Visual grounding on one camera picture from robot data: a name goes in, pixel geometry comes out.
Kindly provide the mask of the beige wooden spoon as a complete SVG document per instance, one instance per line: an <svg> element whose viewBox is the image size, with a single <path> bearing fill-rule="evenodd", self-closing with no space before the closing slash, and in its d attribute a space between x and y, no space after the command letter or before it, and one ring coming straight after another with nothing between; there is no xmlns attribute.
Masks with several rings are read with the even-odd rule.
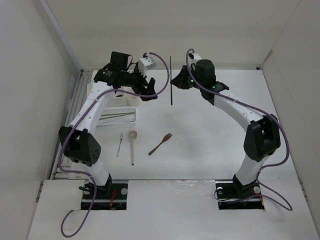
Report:
<svg viewBox="0 0 320 240"><path fill-rule="evenodd" d="M131 159L131 165L135 165L135 140L137 138L137 132L135 130L132 130L129 132L129 139L130 139L130 159Z"/></svg>

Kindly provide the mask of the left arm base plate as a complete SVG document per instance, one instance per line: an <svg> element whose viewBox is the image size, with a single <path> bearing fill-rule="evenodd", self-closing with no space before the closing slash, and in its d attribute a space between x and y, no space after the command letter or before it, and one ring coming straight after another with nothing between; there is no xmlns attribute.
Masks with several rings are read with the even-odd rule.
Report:
<svg viewBox="0 0 320 240"><path fill-rule="evenodd" d="M96 211L126 210L128 183L128 180L113 180L111 189L107 191L103 191L101 187L98 187L91 209ZM91 182L86 182L84 186L79 186L78 189L82 191L81 210L88 210L94 196L94 185Z"/></svg>

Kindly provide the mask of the brown wooden fork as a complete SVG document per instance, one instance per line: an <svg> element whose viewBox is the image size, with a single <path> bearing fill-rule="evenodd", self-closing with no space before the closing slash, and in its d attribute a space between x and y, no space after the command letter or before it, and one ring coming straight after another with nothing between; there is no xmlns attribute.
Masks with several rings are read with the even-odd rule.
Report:
<svg viewBox="0 0 320 240"><path fill-rule="evenodd" d="M154 149L152 149L152 150L148 153L148 155L149 155L149 156L152 155L163 143L165 143L166 141L168 141L172 136L173 136L172 133L166 134L166 135L163 137L162 141L161 141Z"/></svg>

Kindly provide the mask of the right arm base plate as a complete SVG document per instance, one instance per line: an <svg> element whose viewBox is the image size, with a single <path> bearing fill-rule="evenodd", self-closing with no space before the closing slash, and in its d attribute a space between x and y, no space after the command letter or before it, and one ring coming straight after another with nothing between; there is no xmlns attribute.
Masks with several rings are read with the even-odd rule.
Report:
<svg viewBox="0 0 320 240"><path fill-rule="evenodd" d="M261 189L257 182L238 192L232 179L215 181L214 197L218 201L219 210L264 210Z"/></svg>

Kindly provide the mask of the black chopstick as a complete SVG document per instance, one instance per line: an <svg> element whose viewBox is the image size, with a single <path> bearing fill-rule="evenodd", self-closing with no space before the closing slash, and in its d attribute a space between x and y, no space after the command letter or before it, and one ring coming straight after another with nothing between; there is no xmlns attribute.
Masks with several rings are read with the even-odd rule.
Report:
<svg viewBox="0 0 320 240"><path fill-rule="evenodd" d="M170 74L170 105L173 106L173 85L172 85L172 56L169 56L169 74Z"/></svg>

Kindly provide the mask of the small silver fork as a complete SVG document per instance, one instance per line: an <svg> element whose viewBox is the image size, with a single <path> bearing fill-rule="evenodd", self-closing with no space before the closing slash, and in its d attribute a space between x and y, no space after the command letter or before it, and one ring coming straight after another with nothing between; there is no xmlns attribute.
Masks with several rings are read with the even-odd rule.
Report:
<svg viewBox="0 0 320 240"><path fill-rule="evenodd" d="M119 153L120 153L120 149L121 149L121 144L122 144L122 141L123 141L123 133L120 133L120 140L119 140L119 145L118 145L118 149L117 149L117 154L116 154L116 157L118 158L119 157Z"/></svg>

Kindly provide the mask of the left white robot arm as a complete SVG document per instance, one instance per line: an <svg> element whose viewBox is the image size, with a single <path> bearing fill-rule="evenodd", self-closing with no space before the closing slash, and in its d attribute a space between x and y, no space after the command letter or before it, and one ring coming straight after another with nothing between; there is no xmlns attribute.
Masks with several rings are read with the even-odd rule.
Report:
<svg viewBox="0 0 320 240"><path fill-rule="evenodd" d="M61 144L59 169L63 169L63 157L81 164L84 169L79 170L79 174L89 178L89 186L85 190L100 198L111 195L112 177L99 160L102 148L94 137L96 127L109 101L117 93L126 93L125 87L131 88L132 95L142 101L157 99L155 79L147 80L147 71L156 66L151 55L151 52L144 53L135 63L134 70L129 71L129 54L112 52L110 62L96 72L90 93L79 113L68 126L62 126L58 131Z"/></svg>

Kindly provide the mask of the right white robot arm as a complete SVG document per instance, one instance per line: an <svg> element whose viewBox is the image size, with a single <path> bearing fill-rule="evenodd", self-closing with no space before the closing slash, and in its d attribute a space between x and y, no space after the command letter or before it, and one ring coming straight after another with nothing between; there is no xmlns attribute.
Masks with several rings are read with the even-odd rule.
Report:
<svg viewBox="0 0 320 240"><path fill-rule="evenodd" d="M215 66L208 59L198 60L188 70L183 65L180 73L171 80L179 89L196 88L201 96L213 106L234 119L245 131L244 160L233 176L232 182L221 185L222 199L243 199L253 188L258 171L265 161L281 145L279 128L271 117L253 111L236 102L229 87L216 80Z"/></svg>

